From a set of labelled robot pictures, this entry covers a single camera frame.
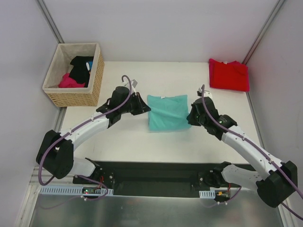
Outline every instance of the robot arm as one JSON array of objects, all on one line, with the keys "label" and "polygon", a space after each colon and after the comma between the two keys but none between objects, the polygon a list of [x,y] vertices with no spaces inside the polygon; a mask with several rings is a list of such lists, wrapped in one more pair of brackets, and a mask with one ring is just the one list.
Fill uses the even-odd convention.
[{"label": "robot arm", "polygon": [[135,80],[131,81],[131,84],[129,82],[116,87],[111,98],[83,122],[61,132],[48,131],[41,144],[36,162],[40,164],[47,149],[55,141],[60,140],[45,156],[43,168],[58,179],[62,179],[66,175],[83,175],[94,179],[96,175],[99,180],[98,165],[88,158],[74,157],[73,152],[85,140],[119,121],[122,114],[139,115],[151,110],[142,100],[140,93],[135,91],[137,82]]},{"label": "robot arm", "polygon": [[[198,91],[198,96],[203,97],[206,94],[207,92],[202,90]],[[243,138],[222,129],[214,123],[207,114],[201,98],[197,99],[192,104],[191,112],[187,117],[188,123],[196,126],[204,126],[208,133],[214,135],[218,140],[221,140],[234,148],[256,171],[245,170],[238,168],[235,165],[231,165],[231,163],[224,162],[215,168],[213,172],[209,173],[203,181],[207,185],[213,187],[220,187],[226,182],[238,184],[256,191],[267,205],[277,207],[295,190],[281,175],[272,162],[276,163],[277,166],[281,168],[297,186],[296,165],[291,161],[283,163],[280,159],[269,154],[260,146],[255,144],[253,146],[248,142],[248,140],[251,141],[251,139],[246,136],[231,117],[218,114],[218,111],[210,97],[204,97],[204,101],[207,110],[217,123],[226,129],[241,135]],[[266,159],[259,150],[262,150],[267,156],[269,156],[270,161]]]}]

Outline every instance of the teal t-shirt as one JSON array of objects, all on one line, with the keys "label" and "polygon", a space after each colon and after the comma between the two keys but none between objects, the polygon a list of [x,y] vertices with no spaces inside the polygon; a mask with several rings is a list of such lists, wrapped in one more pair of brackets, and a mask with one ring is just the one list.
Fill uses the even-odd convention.
[{"label": "teal t-shirt", "polygon": [[147,96],[149,128],[151,131],[189,129],[187,95],[175,97]]}]

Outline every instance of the metal surface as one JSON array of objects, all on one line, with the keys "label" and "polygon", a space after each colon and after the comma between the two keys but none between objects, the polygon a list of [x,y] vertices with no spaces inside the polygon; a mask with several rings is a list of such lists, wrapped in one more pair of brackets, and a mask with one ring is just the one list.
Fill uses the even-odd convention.
[{"label": "metal surface", "polygon": [[260,146],[262,148],[264,148],[264,142],[263,142],[263,139],[261,137],[260,127],[259,127],[257,119],[256,119],[256,114],[255,114],[253,104],[252,104],[252,101],[251,101],[251,98],[250,98],[250,93],[246,92],[246,96],[247,96],[248,103],[250,105],[250,111],[251,111],[252,119],[253,119],[255,127],[256,127],[257,136],[258,136],[258,139],[259,139]]},{"label": "metal surface", "polygon": [[62,123],[63,123],[63,120],[64,120],[64,116],[65,116],[65,113],[66,113],[66,109],[67,109],[67,107],[60,107],[59,108],[59,112],[58,112],[58,115],[57,115],[57,118],[56,118],[55,126],[53,128],[54,131],[60,131],[61,130]]},{"label": "metal surface", "polygon": [[60,32],[59,32],[51,14],[49,13],[49,10],[47,9],[45,2],[43,0],[36,0],[36,2],[38,4],[39,8],[41,9],[42,14],[45,17],[45,20],[47,21],[47,23],[48,23],[53,35],[55,36],[57,42],[59,44],[63,44],[64,40],[63,40],[62,36],[60,35]]},{"label": "metal surface", "polygon": [[286,2],[286,0],[278,0],[277,1],[275,7],[273,8],[270,15],[268,16],[265,24],[263,25],[259,34],[257,35],[257,38],[255,39],[255,41],[254,41],[253,45],[251,46],[249,52],[247,53],[246,57],[244,58],[242,64],[246,65],[248,63],[251,56],[253,55],[256,48],[259,46],[261,40],[263,39],[263,36],[268,31],[269,27],[271,26],[271,24],[273,23],[273,21],[277,17],[278,13],[280,12],[280,10],[281,10],[281,8],[282,8],[282,6],[284,5],[285,2]]},{"label": "metal surface", "polygon": [[[70,196],[39,195],[42,206],[53,206]],[[51,209],[35,207],[31,227],[268,227],[283,226],[278,209],[264,204],[251,191],[241,191],[228,205],[208,199],[109,196],[100,201],[74,199]]]}]

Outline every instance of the wicker basket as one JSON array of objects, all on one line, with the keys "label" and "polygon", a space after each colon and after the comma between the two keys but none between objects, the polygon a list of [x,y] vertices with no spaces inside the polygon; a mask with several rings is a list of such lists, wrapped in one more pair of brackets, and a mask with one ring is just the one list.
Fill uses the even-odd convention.
[{"label": "wicker basket", "polygon": [[[71,60],[76,56],[94,56],[88,87],[58,88],[65,73],[70,72]],[[98,43],[58,44],[51,66],[47,72],[43,91],[57,107],[96,106],[98,104],[104,62]]]}]

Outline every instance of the white tabletop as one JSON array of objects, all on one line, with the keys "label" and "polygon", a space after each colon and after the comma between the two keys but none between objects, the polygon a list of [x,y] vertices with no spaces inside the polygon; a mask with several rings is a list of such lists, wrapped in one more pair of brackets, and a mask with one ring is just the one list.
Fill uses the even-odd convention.
[{"label": "white tabletop", "polygon": [[[147,95],[188,95],[190,105],[198,98],[202,84],[210,90],[219,114],[233,118],[246,134],[258,143],[258,136],[244,92],[209,88],[208,63],[188,62],[105,62],[98,106],[121,85],[121,76],[138,82],[136,91],[147,103]],[[96,107],[68,107],[62,129],[89,117]],[[150,132],[148,115],[124,114],[111,128],[81,144],[74,155],[98,161],[247,163],[235,150],[206,132],[203,127],[175,132]]]}]

